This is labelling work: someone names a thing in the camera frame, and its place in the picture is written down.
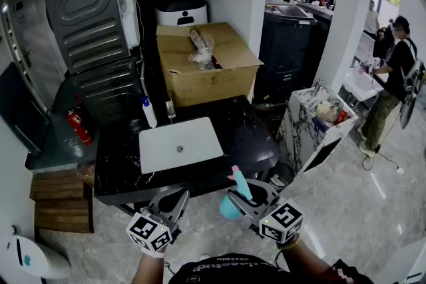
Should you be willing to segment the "black marble table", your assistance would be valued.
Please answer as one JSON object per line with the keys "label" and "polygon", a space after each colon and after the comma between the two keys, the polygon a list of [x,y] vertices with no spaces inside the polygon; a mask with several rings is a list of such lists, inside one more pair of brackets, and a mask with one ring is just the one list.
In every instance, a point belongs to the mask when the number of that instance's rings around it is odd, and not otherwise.
{"label": "black marble table", "polygon": [[148,203],[169,188],[184,187],[192,197],[227,188],[237,165],[251,178],[267,175],[280,151],[245,96],[179,108],[177,121],[209,117],[224,155],[171,170],[142,174],[138,134],[148,128],[143,118],[103,126],[95,162],[94,196],[108,206]]}

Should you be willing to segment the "white bottle blue cap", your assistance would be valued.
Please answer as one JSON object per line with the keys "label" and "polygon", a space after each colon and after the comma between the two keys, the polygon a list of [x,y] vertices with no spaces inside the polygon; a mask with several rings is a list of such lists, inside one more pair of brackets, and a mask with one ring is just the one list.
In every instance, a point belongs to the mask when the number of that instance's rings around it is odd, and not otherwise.
{"label": "white bottle blue cap", "polygon": [[143,112],[144,112],[144,114],[146,116],[146,120],[148,122],[148,125],[151,128],[156,128],[158,122],[157,122],[157,119],[156,119],[156,115],[155,115],[152,103],[149,100],[149,97],[148,96],[143,96],[141,98],[141,101],[142,101],[142,109],[143,109]]}

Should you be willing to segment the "small round waste bin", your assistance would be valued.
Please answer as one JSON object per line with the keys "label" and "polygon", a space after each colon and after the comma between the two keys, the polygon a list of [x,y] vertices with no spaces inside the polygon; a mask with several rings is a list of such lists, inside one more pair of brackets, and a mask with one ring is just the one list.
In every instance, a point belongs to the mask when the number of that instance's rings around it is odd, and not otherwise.
{"label": "small round waste bin", "polygon": [[268,183],[277,191],[280,192],[294,180],[294,171],[283,162],[278,162],[270,169]]}

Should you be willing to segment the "person's black printed shirt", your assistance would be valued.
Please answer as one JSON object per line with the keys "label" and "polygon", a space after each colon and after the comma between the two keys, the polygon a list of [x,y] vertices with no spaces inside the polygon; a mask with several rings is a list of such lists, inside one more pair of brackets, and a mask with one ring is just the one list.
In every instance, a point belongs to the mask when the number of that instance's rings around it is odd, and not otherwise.
{"label": "person's black printed shirt", "polygon": [[263,259],[229,253],[184,264],[168,284],[373,284],[342,260],[318,278],[285,271]]}

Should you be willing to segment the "white marble cabinet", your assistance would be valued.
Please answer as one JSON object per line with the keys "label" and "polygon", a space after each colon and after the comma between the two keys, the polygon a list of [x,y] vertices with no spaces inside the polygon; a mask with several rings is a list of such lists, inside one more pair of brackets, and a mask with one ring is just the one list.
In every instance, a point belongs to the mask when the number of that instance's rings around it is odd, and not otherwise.
{"label": "white marble cabinet", "polygon": [[323,164],[358,121],[334,91],[319,84],[291,93],[276,140],[295,176]]}

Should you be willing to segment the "white rectangular sink basin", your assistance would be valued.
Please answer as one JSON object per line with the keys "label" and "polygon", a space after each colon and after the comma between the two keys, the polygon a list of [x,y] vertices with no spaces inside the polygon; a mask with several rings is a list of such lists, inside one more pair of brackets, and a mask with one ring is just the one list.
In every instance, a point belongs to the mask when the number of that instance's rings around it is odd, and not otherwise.
{"label": "white rectangular sink basin", "polygon": [[195,164],[224,155],[209,117],[139,132],[143,174]]}

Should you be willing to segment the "person's left forearm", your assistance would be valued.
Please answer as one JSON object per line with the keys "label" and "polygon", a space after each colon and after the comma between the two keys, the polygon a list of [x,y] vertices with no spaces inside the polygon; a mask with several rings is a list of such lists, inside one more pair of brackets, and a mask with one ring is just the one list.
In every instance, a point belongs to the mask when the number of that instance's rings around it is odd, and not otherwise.
{"label": "person's left forearm", "polygon": [[144,254],[131,284],[162,284],[164,258]]}

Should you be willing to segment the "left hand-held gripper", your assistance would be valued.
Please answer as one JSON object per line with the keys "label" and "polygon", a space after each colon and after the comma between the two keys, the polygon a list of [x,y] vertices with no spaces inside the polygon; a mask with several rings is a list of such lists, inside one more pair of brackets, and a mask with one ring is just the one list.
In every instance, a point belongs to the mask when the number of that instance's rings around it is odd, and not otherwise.
{"label": "left hand-held gripper", "polygon": [[181,233],[178,220],[188,204],[190,192],[172,188],[156,195],[126,227],[130,240],[142,251],[161,251]]}

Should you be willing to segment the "chrome faucet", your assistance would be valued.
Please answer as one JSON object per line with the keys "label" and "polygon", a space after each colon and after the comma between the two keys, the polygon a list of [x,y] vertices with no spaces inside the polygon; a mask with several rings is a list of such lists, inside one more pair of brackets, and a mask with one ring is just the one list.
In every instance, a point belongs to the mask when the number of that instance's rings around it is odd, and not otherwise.
{"label": "chrome faucet", "polygon": [[172,121],[174,118],[176,118],[176,112],[175,112],[175,109],[174,109],[173,101],[172,101],[168,91],[166,91],[164,93],[164,103],[166,105],[167,117],[169,118],[170,121]]}

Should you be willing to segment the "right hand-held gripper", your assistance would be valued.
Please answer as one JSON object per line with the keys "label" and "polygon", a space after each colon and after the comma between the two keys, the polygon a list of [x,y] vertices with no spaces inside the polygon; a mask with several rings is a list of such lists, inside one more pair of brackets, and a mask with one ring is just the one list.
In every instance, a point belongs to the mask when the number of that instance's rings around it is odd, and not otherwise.
{"label": "right hand-held gripper", "polygon": [[[260,237],[273,239],[277,243],[287,243],[299,232],[304,213],[293,199],[278,197],[277,191],[268,183],[255,179],[247,179],[247,184],[252,195],[249,200],[236,190],[228,190],[227,196],[240,213],[251,220],[252,229]],[[264,205],[271,205],[264,212]]]}

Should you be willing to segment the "white washbasin stand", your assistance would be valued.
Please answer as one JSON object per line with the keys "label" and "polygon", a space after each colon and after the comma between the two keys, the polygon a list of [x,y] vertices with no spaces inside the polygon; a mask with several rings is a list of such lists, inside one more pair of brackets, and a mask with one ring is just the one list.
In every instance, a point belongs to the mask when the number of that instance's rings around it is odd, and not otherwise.
{"label": "white washbasin stand", "polygon": [[343,80],[343,87],[358,102],[364,102],[377,96],[383,87],[366,72],[359,73],[358,68],[350,68]]}

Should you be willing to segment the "white rounded floor device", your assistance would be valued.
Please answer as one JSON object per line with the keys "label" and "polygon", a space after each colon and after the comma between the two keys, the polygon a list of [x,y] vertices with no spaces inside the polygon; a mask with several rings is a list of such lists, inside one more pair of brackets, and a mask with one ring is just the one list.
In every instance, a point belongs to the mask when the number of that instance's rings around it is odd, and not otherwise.
{"label": "white rounded floor device", "polygon": [[36,233],[0,234],[0,279],[6,284],[39,284],[70,275],[69,260]]}

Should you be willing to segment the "black cabinet counter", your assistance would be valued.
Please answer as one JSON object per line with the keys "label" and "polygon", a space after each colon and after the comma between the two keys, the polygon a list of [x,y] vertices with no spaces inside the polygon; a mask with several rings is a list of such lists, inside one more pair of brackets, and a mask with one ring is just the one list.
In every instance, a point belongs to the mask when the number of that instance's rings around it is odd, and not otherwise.
{"label": "black cabinet counter", "polygon": [[267,4],[254,85],[255,104],[278,105],[314,82],[331,18],[284,3]]}

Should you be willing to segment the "dark grey metal appliance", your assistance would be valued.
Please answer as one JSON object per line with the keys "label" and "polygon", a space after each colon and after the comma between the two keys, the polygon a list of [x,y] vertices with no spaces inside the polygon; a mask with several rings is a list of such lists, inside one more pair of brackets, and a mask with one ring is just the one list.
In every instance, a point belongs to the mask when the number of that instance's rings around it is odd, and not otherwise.
{"label": "dark grey metal appliance", "polygon": [[141,117],[144,92],[135,57],[80,72],[71,80],[99,126]]}

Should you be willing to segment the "crumpled clear plastic wrap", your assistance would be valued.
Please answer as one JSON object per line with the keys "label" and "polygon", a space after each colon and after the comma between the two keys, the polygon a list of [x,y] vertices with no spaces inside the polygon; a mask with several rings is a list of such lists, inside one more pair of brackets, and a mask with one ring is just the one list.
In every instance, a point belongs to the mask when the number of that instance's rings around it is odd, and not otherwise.
{"label": "crumpled clear plastic wrap", "polygon": [[189,34],[195,51],[188,57],[188,60],[196,63],[202,71],[218,70],[222,67],[213,54],[214,39],[208,33],[201,33],[198,29],[191,29]]}

